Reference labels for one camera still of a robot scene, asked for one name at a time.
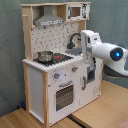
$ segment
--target oven window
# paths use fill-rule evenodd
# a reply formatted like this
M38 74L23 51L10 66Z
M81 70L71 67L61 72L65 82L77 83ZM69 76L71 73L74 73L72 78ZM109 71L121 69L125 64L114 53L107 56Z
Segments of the oven window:
M80 7L72 7L72 17L80 16Z
M73 85L56 92L56 111L73 103Z

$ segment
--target toy kitchen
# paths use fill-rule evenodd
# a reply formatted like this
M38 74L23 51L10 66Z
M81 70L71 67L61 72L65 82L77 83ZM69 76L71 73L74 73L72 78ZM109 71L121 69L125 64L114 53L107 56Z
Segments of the toy kitchen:
M49 127L101 95L102 61L83 63L90 2L22 4L26 109Z

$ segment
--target pot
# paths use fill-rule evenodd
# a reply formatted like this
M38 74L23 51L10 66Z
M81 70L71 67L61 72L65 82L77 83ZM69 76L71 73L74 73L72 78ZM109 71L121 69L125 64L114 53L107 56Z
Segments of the pot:
M43 51L38 52L38 59L42 62L49 62L53 60L53 52L51 51Z

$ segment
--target faucet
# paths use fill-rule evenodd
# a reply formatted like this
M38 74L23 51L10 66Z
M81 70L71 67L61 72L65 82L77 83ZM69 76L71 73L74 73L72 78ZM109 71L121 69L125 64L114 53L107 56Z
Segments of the faucet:
M73 37L76 36L76 35L79 36L78 40L81 40L81 38L80 38L80 37L81 37L81 34L80 34L80 33L74 33L74 34L71 36L71 38L70 38L70 43L69 43L68 46L67 46L68 49L72 49L73 47L75 47L75 44L73 44L72 39L73 39Z

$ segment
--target stovetop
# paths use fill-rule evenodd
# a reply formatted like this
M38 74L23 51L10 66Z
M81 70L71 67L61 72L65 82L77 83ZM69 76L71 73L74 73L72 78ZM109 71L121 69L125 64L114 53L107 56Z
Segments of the stovetop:
M64 55L64 54L59 53L59 55L62 56L62 58L59 59L59 60L53 59L52 61L49 61L49 62L42 62L42 61L39 61L39 59L37 58L37 59L34 59L34 62L39 63L41 65L44 65L46 67L49 67L49 66L52 66L52 65L55 65L55 64L62 63L62 62L73 59L73 57L70 57L70 56L67 56L67 55Z

